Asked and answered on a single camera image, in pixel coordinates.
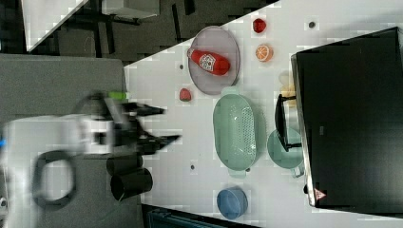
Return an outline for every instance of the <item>green tape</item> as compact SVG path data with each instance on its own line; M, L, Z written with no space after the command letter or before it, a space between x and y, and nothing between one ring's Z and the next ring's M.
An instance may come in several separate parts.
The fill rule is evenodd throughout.
M108 93L109 97L115 100L126 100L127 96L125 92L109 92Z

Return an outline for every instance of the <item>green bowl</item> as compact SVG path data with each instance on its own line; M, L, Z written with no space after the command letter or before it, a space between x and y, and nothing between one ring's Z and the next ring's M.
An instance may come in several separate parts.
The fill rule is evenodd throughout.
M255 117L252 106L234 86L222 91L214 108L213 124L222 163L233 171L249 168L257 156Z
M293 128L287 128L289 143L300 143L301 138ZM304 174L303 153L301 147L293 147L285 151L278 138L277 131L273 131L267 140L267 151L272 161L281 168L290 169L292 176L298 178Z

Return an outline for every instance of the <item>black chair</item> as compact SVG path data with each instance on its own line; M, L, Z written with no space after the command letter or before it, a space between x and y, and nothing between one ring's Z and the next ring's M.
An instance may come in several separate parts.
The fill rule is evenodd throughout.
M108 53L115 52L112 22L138 26L139 21L133 18L132 21L123 20L116 15L105 15L102 13L102 0L89 0L89 4L79 9L65 23L67 30L83 29L94 32L96 57L102 58L100 23L106 25L106 39Z

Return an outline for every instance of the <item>white table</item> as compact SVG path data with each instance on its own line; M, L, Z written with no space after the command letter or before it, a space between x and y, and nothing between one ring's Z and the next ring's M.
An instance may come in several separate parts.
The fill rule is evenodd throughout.
M265 18L268 29L252 30L255 18ZM308 23L315 21L314 29ZM275 130L275 103L282 86L279 76L291 70L292 54L339 40L394 26L403 28L401 0L282 0L224 26L240 46L240 93L259 105L266 131ZM166 115L144 118L156 135L182 134L182 139L153 156L144 167L154 179L153 189L142 203L197 215L225 219L216 204L217 194L240 186L247 195L247 212L235 222L259 227L401 227L403 220L373 217L309 206L303 194L304 178L293 179L289 170L276 166L263 149L244 180L229 177L214 146L213 110L220 96L207 96L193 85L187 69L186 51L192 40L152 55L125 68L128 90L134 101L167 108ZM275 49L269 63L255 57L259 44ZM182 87L192 91L190 104L179 101Z
M27 51L32 51L88 0L22 0Z

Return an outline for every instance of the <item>warning label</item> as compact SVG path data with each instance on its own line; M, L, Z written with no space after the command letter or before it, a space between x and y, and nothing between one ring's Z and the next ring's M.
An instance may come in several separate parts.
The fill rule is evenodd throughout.
M315 190L315 198L317 200L321 200L322 198L326 197L326 194L320 192L319 190L317 190L316 188L314 188Z

